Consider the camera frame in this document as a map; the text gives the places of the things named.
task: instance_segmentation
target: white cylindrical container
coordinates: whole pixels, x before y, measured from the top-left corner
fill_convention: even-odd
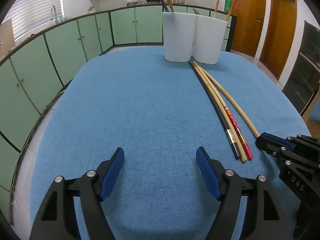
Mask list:
[[[227,22],[197,15],[192,56],[200,63],[216,64]]]
[[[192,56],[196,15],[163,13],[164,58],[172,62],[187,62]]]

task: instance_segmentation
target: blue tablecloth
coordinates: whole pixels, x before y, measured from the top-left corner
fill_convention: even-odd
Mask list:
[[[201,65],[260,133],[309,135],[290,101],[246,59],[222,51],[217,64]],[[92,59],[69,85],[45,130],[32,178],[31,221],[56,176],[80,177],[122,147],[124,166],[102,203],[116,239],[203,240],[219,206],[196,165],[196,149],[203,146],[240,176],[266,175],[293,231],[298,198],[278,178],[275,159],[256,148],[249,128],[228,105],[252,149],[250,162],[234,159],[218,116],[187,62],[166,61],[163,47]],[[89,239],[79,198],[75,206],[82,239]],[[240,236],[245,206],[243,197],[232,239]]]

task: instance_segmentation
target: wooden door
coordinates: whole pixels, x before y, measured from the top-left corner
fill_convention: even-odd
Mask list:
[[[62,89],[52,65],[43,35],[24,45],[11,56],[23,87],[40,113]]]
[[[267,36],[260,61],[279,79],[291,49],[297,21],[297,0],[271,0]]]
[[[115,44],[137,43],[134,8],[111,12]]]
[[[266,0],[238,0],[232,11],[238,18],[231,49],[255,56],[265,10]]]
[[[59,76],[66,85],[87,62],[77,21],[56,27],[44,36]]]
[[[96,14],[96,21],[101,49],[102,52],[105,52],[113,46],[109,13]]]
[[[162,6],[135,8],[137,42],[162,42]]]
[[[79,32],[81,35],[84,53],[87,61],[101,54],[101,46],[94,15],[78,19]]]
[[[21,150],[40,116],[19,84],[9,60],[0,66],[0,99],[0,131]]]

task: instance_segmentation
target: stick in container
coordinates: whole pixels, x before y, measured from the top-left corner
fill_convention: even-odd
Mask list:
[[[226,17],[226,22],[229,20],[230,15],[231,15],[231,12],[232,12],[233,8],[236,6],[237,1],[238,1],[238,0],[235,0],[235,1],[233,2],[233,5],[231,6],[231,8],[230,8],[230,10],[229,10],[229,12],[228,12],[228,15],[227,15],[227,17]]]
[[[214,18],[217,16],[219,1],[220,1],[220,0],[217,0],[217,2],[216,2],[216,8],[214,9],[214,14],[213,14],[213,17],[214,17]]]

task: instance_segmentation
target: window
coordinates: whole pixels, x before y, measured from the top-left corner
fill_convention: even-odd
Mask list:
[[[4,18],[12,18],[13,36],[19,36],[31,29],[50,21],[51,5],[57,11],[57,17],[62,15],[61,0],[16,0]]]

